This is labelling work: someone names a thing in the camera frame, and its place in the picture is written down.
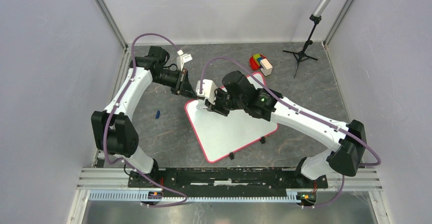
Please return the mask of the pink framed whiteboard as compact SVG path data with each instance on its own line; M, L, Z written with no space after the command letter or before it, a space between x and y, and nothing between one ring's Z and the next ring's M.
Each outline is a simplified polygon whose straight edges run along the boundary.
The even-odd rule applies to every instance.
M205 159L215 163L229 153L237 152L261 137L278 130L278 124L252 118L244 110L232 110L227 117L208 110L203 100L190 100L185 106L186 115L194 130Z

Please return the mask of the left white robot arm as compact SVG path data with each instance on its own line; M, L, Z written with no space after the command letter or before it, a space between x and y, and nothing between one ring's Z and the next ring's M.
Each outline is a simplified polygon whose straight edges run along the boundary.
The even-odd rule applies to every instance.
M134 57L126 80L114 99L104 110L91 115L96 148L141 172L140 179L148 187L159 183L160 173L156 161L139 147L139 135L132 117L143 93L152 83L169 87L174 95L197 98L184 67L192 56L182 50L177 54L176 62L171 65L167 65L170 54L160 46L151 46L144 57Z

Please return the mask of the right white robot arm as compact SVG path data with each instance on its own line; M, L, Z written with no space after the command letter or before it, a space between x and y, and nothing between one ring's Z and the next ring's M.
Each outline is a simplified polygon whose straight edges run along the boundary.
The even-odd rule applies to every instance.
M212 80L198 81L196 91L205 101L208 111L228 116L233 110L243 110L249 116L293 128L326 146L326 150L307 157L298 164L294 181L308 187L318 177L337 172L354 177L366 150L365 127L357 120L350 123L335 121L295 105L287 97L264 86L256 88L240 71L223 77L223 88Z

